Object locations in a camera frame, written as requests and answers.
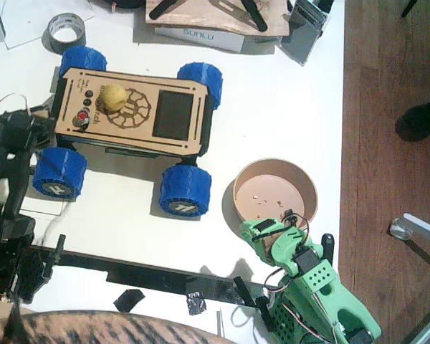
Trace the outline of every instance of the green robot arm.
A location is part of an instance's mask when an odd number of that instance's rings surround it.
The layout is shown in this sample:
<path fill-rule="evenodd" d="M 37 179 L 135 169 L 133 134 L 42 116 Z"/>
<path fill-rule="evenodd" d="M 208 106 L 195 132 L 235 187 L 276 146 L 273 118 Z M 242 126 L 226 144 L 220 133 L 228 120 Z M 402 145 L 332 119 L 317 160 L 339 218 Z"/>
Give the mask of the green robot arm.
<path fill-rule="evenodd" d="M 323 247 L 304 231 L 276 219 L 246 221 L 240 228 L 263 262 L 286 271 L 280 285 L 287 286 L 271 309 L 282 343 L 368 344 L 381 335 L 369 311 L 322 259 Z"/>

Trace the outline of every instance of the black screen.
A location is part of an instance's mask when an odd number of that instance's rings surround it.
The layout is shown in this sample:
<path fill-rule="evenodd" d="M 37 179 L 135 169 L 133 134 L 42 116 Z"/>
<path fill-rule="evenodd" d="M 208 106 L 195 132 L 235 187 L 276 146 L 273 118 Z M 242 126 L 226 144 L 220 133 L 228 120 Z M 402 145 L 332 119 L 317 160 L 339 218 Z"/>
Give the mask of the black screen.
<path fill-rule="evenodd" d="M 153 136 L 187 141 L 193 98 L 188 93 L 160 91 Z"/>

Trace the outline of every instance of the duct tape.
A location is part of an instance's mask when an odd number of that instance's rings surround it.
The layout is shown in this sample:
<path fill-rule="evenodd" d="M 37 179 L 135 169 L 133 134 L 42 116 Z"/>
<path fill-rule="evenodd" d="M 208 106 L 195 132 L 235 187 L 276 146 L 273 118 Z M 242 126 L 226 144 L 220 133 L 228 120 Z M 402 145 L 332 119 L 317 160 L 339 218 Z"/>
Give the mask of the duct tape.
<path fill-rule="evenodd" d="M 72 29 L 77 35 L 77 38 L 69 42 L 59 41 L 54 35 L 62 29 Z M 86 44 L 85 23 L 83 19 L 79 18 L 76 14 L 62 13 L 56 15 L 49 21 L 47 31 L 49 44 L 53 52 L 57 54 L 62 54 L 70 47 Z"/>

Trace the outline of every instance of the shoe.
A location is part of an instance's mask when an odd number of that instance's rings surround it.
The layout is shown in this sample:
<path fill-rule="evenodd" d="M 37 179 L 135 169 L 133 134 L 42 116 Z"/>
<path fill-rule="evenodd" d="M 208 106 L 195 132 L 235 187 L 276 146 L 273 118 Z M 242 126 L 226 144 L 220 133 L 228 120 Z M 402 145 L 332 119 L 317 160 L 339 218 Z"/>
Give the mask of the shoe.
<path fill-rule="evenodd" d="M 430 103 L 406 111 L 395 123 L 395 131 L 405 141 L 420 141 L 430 135 Z"/>

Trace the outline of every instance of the blue wheel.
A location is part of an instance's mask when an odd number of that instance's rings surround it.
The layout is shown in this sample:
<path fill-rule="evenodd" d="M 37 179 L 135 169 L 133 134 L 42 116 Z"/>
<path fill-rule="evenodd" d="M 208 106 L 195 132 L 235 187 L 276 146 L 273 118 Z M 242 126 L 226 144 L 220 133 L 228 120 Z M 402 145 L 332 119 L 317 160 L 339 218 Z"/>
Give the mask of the blue wheel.
<path fill-rule="evenodd" d="M 59 69 L 59 77 L 70 68 L 83 68 L 85 70 L 107 70 L 107 59 L 95 49 L 76 46 L 64 51 Z"/>
<path fill-rule="evenodd" d="M 44 195 L 73 199 L 80 195 L 87 161 L 74 150 L 52 147 L 42 150 L 32 185 Z"/>
<path fill-rule="evenodd" d="M 188 63 L 180 68 L 177 79 L 193 80 L 207 86 L 214 100 L 214 110 L 220 105 L 223 77 L 218 68 L 203 62 Z"/>
<path fill-rule="evenodd" d="M 210 174 L 194 166 L 177 165 L 163 173 L 159 206 L 173 215 L 195 217 L 209 210 Z"/>

